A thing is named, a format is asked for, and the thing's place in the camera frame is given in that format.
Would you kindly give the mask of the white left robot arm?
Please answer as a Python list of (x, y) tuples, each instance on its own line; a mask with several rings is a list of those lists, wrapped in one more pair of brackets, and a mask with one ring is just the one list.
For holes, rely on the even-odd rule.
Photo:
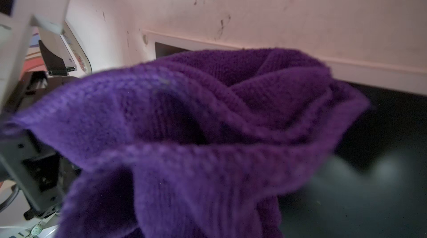
[(61, 208), (62, 200), (78, 175), (78, 168), (44, 144), (11, 117), (54, 89), (71, 82), (63, 59), (40, 41), (45, 71), (24, 71), (27, 50), (35, 29), (48, 41), (62, 42), (70, 0), (1, 0), (1, 180), (13, 181), (1, 211), (26, 220), (43, 219)]

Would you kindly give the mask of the white drawing tablet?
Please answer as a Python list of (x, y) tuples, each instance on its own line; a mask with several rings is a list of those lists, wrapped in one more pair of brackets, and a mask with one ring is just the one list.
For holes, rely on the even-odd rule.
[(325, 62), (371, 109), (299, 191), (280, 198), (287, 238), (424, 238), (427, 235), (427, 76)]

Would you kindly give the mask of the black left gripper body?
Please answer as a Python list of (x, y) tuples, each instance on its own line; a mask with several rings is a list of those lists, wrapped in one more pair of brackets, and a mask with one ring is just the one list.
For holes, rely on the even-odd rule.
[[(16, 112), (74, 80), (70, 76), (49, 78), (43, 71), (26, 72), (1, 110), (1, 131)], [(78, 166), (35, 138), (30, 130), (1, 132), (1, 181), (15, 182), (11, 194), (1, 203), (1, 211), (22, 193), (29, 204), (24, 219), (47, 218), (60, 211), (66, 192), (80, 173)]]

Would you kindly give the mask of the purple microfiber cloth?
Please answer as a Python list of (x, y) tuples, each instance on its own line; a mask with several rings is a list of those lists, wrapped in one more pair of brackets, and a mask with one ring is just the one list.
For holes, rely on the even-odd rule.
[(58, 238), (280, 238), (369, 100), (298, 50), (197, 51), (70, 82), (8, 118), (82, 169)]

